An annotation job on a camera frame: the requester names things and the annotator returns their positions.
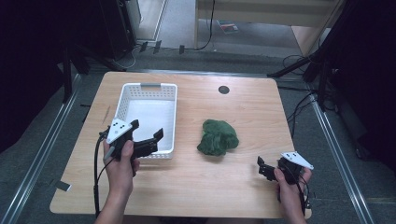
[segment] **person's right hand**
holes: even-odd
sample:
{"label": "person's right hand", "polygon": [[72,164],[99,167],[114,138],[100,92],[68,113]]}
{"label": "person's right hand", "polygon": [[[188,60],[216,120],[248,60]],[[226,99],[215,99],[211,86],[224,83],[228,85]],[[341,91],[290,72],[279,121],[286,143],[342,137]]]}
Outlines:
{"label": "person's right hand", "polygon": [[[277,193],[280,193],[281,207],[283,215],[289,223],[306,223],[300,202],[300,191],[296,185],[289,185],[286,182],[283,172],[275,168],[274,174],[278,182]],[[302,175],[306,183],[311,178],[312,172],[308,168],[304,168]],[[300,187],[304,190],[304,182],[300,178]]]}

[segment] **metal track on floor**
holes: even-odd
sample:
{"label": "metal track on floor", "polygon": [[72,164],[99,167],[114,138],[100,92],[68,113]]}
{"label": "metal track on floor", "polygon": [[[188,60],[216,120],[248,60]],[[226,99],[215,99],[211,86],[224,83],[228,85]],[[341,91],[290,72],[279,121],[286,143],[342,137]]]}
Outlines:
{"label": "metal track on floor", "polygon": [[[315,96],[311,95],[311,100],[315,100]],[[346,190],[349,194],[350,200],[355,207],[359,220],[361,223],[375,223],[364,196],[361,194],[361,189],[349,169],[347,160],[340,145],[338,144],[337,138],[332,130],[332,125],[330,124],[326,113],[322,112],[317,102],[313,103],[313,107],[332,151],[335,163],[337,164],[338,170],[340,171],[340,175],[346,185]]]}
{"label": "metal track on floor", "polygon": [[81,77],[79,74],[75,76],[73,81],[73,87],[75,90],[73,91],[72,95],[68,102],[61,106],[58,115],[55,118],[55,121],[52,123],[47,136],[45,137],[43,144],[41,145],[40,149],[38,150],[35,159],[32,162],[28,172],[26,173],[24,179],[20,183],[11,205],[9,206],[6,214],[4,215],[1,223],[8,224],[8,223],[16,223],[18,217],[21,214],[23,207],[28,200],[30,193],[35,186],[35,182],[37,181],[44,164],[52,151],[52,147],[58,137],[60,130],[64,125],[64,121],[66,120],[73,103],[76,100],[76,96],[78,94],[78,90],[81,84]]}

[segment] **person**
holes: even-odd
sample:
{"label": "person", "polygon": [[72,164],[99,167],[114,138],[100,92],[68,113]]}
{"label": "person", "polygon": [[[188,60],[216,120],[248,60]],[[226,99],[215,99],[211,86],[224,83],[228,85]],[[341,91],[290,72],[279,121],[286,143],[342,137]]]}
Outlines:
{"label": "person", "polygon": [[[103,141],[105,155],[109,151],[109,145]],[[101,223],[122,223],[123,214],[129,196],[134,189],[133,169],[137,172],[140,161],[134,160],[131,164],[130,159],[134,153],[133,141],[127,141],[122,149],[120,161],[112,161],[107,167],[107,178],[109,183],[109,193],[102,212],[95,220],[95,224]],[[111,161],[111,158],[105,161],[105,164]],[[290,224],[306,223],[300,204],[299,190],[295,185],[289,185],[286,182],[282,171],[275,168],[274,170],[277,185],[277,193],[280,194],[280,206],[283,211],[284,218]],[[311,178],[311,171],[304,168],[302,178],[308,183]],[[300,186],[304,188],[304,182],[300,182]]]}

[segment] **dark green fabric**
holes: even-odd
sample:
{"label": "dark green fabric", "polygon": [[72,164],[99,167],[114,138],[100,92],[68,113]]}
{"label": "dark green fabric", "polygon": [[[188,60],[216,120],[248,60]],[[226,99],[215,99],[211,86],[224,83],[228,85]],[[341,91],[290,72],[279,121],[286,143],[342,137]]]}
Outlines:
{"label": "dark green fabric", "polygon": [[202,140],[197,148],[206,155],[225,155],[227,149],[236,148],[239,144],[235,129],[224,120],[207,119],[203,128]]}

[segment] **wooden tabletop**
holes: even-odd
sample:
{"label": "wooden tabletop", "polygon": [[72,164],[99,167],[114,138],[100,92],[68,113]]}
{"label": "wooden tabletop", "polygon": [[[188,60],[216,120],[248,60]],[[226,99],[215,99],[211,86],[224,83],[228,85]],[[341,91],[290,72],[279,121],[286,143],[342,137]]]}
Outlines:
{"label": "wooden tabletop", "polygon": [[[141,161],[125,214],[281,217],[276,182],[260,175],[257,165],[261,156],[267,164],[276,166],[281,152],[294,150],[272,79],[116,72],[104,76],[62,177],[72,188],[56,191],[52,212],[94,213],[93,154],[98,133],[111,123],[122,85],[135,82],[177,85],[175,149],[170,161]],[[227,86],[230,92],[221,94],[220,86]],[[232,125],[239,146],[221,157],[198,151],[207,119]],[[103,153],[99,153],[99,169],[103,167],[102,158]],[[99,190],[103,207],[108,193],[106,174],[100,179]]]}

